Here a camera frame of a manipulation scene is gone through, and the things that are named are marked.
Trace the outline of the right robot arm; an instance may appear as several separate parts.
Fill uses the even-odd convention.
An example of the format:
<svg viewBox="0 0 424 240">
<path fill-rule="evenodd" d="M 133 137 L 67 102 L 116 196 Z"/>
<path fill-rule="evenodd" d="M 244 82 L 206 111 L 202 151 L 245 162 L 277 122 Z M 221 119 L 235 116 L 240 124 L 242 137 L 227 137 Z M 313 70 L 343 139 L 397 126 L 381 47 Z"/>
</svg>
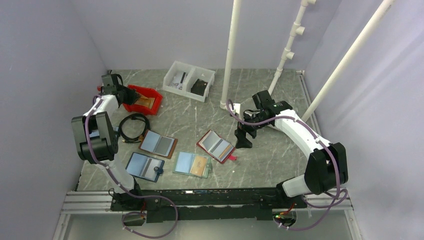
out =
<svg viewBox="0 0 424 240">
<path fill-rule="evenodd" d="M 234 135 L 237 149 L 249 149 L 253 144 L 247 139 L 257 136 L 257 130 L 268 125 L 286 134 L 307 157 L 304 174 L 285 180 L 277 185 L 276 203 L 289 207 L 295 197 L 336 189 L 339 195 L 341 185 L 348 179 L 346 148 L 340 143 L 332 143 L 316 133 L 296 113 L 286 101 L 276 102 L 267 90 L 252 96 L 256 109 L 243 112 L 238 120 Z"/>
</svg>

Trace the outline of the red card holder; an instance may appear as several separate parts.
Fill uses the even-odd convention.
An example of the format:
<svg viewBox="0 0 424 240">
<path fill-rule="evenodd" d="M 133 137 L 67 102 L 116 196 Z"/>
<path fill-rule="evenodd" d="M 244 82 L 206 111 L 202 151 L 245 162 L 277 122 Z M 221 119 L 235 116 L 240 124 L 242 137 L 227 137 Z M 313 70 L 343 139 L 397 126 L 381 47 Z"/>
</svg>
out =
<svg viewBox="0 0 424 240">
<path fill-rule="evenodd" d="M 211 129 L 200 138 L 196 145 L 220 164 L 224 164 L 227 160 L 236 161 L 238 159 L 233 155 L 236 148 Z"/>
</svg>

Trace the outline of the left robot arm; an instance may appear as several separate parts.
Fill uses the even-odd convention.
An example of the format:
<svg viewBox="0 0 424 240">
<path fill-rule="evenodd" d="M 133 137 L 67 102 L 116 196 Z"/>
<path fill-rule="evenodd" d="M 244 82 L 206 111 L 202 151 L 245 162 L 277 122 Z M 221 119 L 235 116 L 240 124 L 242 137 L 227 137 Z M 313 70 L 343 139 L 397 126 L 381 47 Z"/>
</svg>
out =
<svg viewBox="0 0 424 240">
<path fill-rule="evenodd" d="M 110 115 L 122 104 L 135 103 L 140 96 L 124 85 L 119 74 L 108 73 L 101 80 L 92 107 L 71 120 L 77 154 L 81 160 L 99 168 L 112 183 L 112 211 L 136 211 L 143 205 L 144 196 L 135 178 L 115 157 L 119 151 L 119 132 L 112 126 Z"/>
</svg>

